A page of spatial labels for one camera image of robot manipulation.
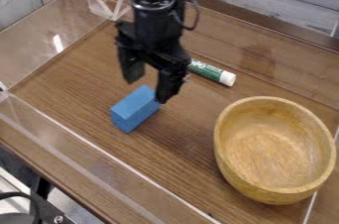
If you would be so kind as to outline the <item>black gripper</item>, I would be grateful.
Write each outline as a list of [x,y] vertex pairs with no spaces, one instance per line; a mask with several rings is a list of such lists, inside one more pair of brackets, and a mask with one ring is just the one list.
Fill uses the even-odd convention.
[[185,0],[132,0],[132,21],[118,20],[116,46],[122,78],[137,81],[148,63],[158,70],[156,101],[165,104],[178,93],[190,58],[180,38],[184,25]]

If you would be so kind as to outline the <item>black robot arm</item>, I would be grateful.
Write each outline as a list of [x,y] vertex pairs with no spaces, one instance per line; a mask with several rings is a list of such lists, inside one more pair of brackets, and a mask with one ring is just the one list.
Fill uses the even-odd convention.
[[142,77],[145,65],[156,68],[154,98],[164,104],[180,91],[190,63],[180,44],[185,0],[130,0],[130,6],[133,21],[114,24],[122,77],[133,83]]

